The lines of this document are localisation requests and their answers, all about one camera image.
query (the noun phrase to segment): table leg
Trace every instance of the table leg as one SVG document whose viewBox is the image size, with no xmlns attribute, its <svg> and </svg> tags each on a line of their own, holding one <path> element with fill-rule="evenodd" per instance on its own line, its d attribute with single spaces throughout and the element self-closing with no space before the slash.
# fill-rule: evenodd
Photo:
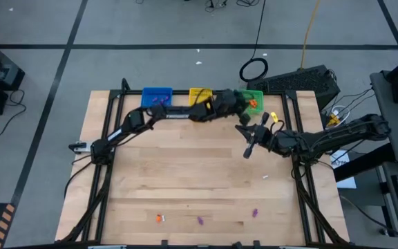
<svg viewBox="0 0 398 249">
<path fill-rule="evenodd" d="M 383 162 L 395 161 L 394 151 L 390 143 L 369 152 L 358 159 L 352 160 L 334 169 L 336 182 L 355 176 L 361 172 L 380 166 Z"/>
</svg>

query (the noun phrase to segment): wooden tabletop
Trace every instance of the wooden tabletop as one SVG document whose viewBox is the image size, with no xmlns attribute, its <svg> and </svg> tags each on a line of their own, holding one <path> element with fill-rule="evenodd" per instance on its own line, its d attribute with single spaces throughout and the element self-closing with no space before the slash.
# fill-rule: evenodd
<svg viewBox="0 0 398 249">
<path fill-rule="evenodd" d="M 122 116 L 138 107 L 140 100 L 140 95 L 127 95 Z M 81 140 L 100 138 L 107 102 L 108 91 L 91 93 Z M 173 96 L 172 105 L 187 103 L 187 95 Z M 314 93 L 298 92 L 298 104 L 304 130 L 322 130 Z M 264 106 L 284 118 L 281 97 L 265 96 Z M 289 106 L 294 122 L 291 102 Z M 260 116 L 252 117 L 252 123 L 259 120 Z M 252 245 L 253 240 L 263 246 L 304 245 L 291 159 L 261 147 L 244 159 L 247 144 L 234 128 L 237 124 L 237 117 L 207 123 L 163 120 L 153 131 L 117 148 L 102 243 L 160 245 L 167 239 L 171 245 L 237 241 Z M 72 174 L 88 161 L 76 163 Z M 327 156 L 321 161 L 330 163 Z M 65 237 L 85 212 L 94 169 L 89 167 L 70 184 L 56 239 Z M 320 210 L 348 240 L 332 170 L 318 164 L 312 171 Z M 254 209 L 258 210 L 256 217 L 252 216 Z M 309 209 L 307 212 L 312 239 L 317 241 L 314 217 Z M 158 214 L 164 215 L 164 222 L 156 221 Z M 94 214 L 92 219 L 91 238 L 97 217 Z"/>
</svg>

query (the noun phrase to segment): paper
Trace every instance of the paper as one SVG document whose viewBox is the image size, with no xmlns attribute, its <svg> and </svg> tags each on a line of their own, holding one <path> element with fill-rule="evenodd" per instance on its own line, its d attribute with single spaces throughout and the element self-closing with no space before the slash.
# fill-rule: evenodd
<svg viewBox="0 0 398 249">
<path fill-rule="evenodd" d="M 337 168 L 338 166 L 342 166 L 342 165 L 344 165 L 344 164 L 350 162 L 350 157 L 348 156 L 348 153 L 346 153 L 344 156 L 342 156 L 343 153 L 345 153 L 345 150 L 340 149 L 340 150 L 334 152 L 334 153 L 331 155 L 331 166 L 332 166 L 334 169 Z M 339 182 L 337 183 L 337 188 L 356 189 L 356 188 L 357 188 L 357 186 L 356 186 L 356 181 L 354 180 L 354 177 L 350 177 L 350 178 L 345 179 L 345 180 L 343 180 L 343 181 L 339 181 Z"/>
</svg>

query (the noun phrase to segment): purple object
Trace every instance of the purple object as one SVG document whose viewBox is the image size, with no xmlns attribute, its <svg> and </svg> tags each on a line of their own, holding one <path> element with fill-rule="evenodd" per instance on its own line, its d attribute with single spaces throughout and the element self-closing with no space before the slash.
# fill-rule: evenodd
<svg viewBox="0 0 398 249">
<path fill-rule="evenodd" d="M 204 225 L 204 220 L 198 216 L 198 222 L 200 225 Z"/>
</svg>

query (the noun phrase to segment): table frame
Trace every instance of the table frame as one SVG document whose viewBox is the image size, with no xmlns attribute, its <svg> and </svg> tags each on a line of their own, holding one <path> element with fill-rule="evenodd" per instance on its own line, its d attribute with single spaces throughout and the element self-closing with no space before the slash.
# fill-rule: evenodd
<svg viewBox="0 0 398 249">
<path fill-rule="evenodd" d="M 213 94 L 219 94 L 222 91 L 213 91 Z M 102 138 L 106 138 L 108 135 L 108 128 L 110 126 L 111 118 L 113 115 L 113 105 L 115 103 L 115 99 L 118 99 L 117 102 L 117 111 L 115 114 L 115 125 L 114 129 L 117 129 L 121 125 L 121 117 L 122 117 L 122 107 L 124 106 L 124 99 L 127 95 L 141 95 L 142 90 L 131 90 L 128 83 L 126 82 L 125 79 L 122 80 L 122 88 L 117 90 L 110 90 L 109 96 L 108 96 L 108 104 L 106 107 L 106 114 L 104 117 L 104 125 L 102 128 Z M 174 95 L 188 95 L 189 90 L 173 90 Z M 301 115 L 299 111 L 299 104 L 297 101 L 297 95 L 296 91 L 277 91 L 277 92 L 270 92 L 270 93 L 264 93 L 264 95 L 277 95 L 280 96 L 282 99 L 282 105 L 283 105 L 283 113 L 285 116 L 285 128 L 286 129 L 292 129 L 292 121 L 291 121 L 291 116 L 290 116 L 290 110 L 288 107 L 288 101 L 287 99 L 290 99 L 292 101 L 293 105 L 293 111 L 296 119 L 296 128 L 297 131 L 303 132 L 303 125 L 302 125 L 302 120 L 301 120 Z M 86 246 L 88 244 L 100 244 L 101 239 L 102 239 L 102 231 L 104 228 L 104 221 L 105 221 L 105 214 L 106 214 L 106 206 L 108 202 L 108 192 L 110 190 L 110 184 L 111 184 L 111 176 L 113 172 L 113 164 L 114 164 L 114 157 L 115 157 L 115 150 L 112 150 L 111 152 L 111 162 L 106 165 L 106 173 L 104 177 L 104 182 L 99 191 L 99 183 L 100 183 L 100 175 L 101 175 L 101 169 L 103 165 L 97 164 L 95 166 L 95 173 L 93 174 L 93 181 L 91 185 L 91 192 L 88 200 L 88 209 L 87 212 L 84 214 L 84 216 L 81 218 L 81 221 L 84 221 L 85 219 L 85 225 L 82 230 L 82 236 L 81 236 L 81 242 L 76 242 L 79 246 Z M 301 166 L 299 157 L 296 154 L 291 155 L 292 159 L 292 165 L 293 168 L 299 172 L 299 168 Z M 316 190 L 314 186 L 314 179 L 312 175 L 312 170 L 310 165 L 305 166 L 306 170 L 306 182 L 307 182 L 307 188 L 308 192 L 305 189 L 305 186 L 302 182 L 302 178 L 300 174 L 295 174 L 295 183 L 296 183 L 296 189 L 297 190 L 303 190 L 303 195 L 301 196 L 298 194 L 298 204 L 299 204 L 299 210 L 301 213 L 301 220 L 302 220 L 302 227 L 303 227 L 303 233 L 305 237 L 305 244 L 306 246 L 323 246 L 324 248 L 337 248 L 337 246 L 341 246 L 337 244 L 338 242 L 334 243 L 326 243 L 325 242 L 325 233 L 324 233 L 324 228 L 325 232 L 328 234 L 329 237 L 333 232 L 335 233 L 334 229 L 330 226 L 328 221 L 325 219 L 325 217 L 322 215 L 322 213 L 319 211 L 319 205 L 317 201 L 317 196 L 316 196 Z M 91 227 L 91 217 L 97 208 L 97 206 L 100 205 L 99 207 L 99 218 L 97 220 L 97 226 L 96 226 L 96 231 L 95 231 L 95 240 L 89 240 L 89 234 L 90 234 L 90 227 Z M 311 232 L 310 232 L 310 223 L 308 221 L 308 214 L 307 214 L 307 208 L 308 206 L 312 213 L 314 214 L 314 223 L 316 226 L 316 231 L 317 231 L 317 241 L 318 242 L 313 242 L 311 238 Z M 63 241 L 63 246 L 66 244 L 69 246 L 70 243 L 75 243 L 74 240 L 76 240 L 75 237 L 73 237 L 72 240 L 70 241 Z M 168 248 L 168 241 L 167 240 L 162 240 L 160 246 L 144 246 L 144 245 L 138 245 L 138 246 L 133 246 L 133 245 L 127 245 L 127 248 Z M 194 246 L 174 246 L 177 248 L 194 248 L 197 247 L 197 245 Z M 210 246 L 212 248 L 216 249 L 224 249 L 228 248 L 228 246 Z M 259 241 L 254 241 L 254 248 L 278 248 L 276 246 L 261 246 Z"/>
</svg>

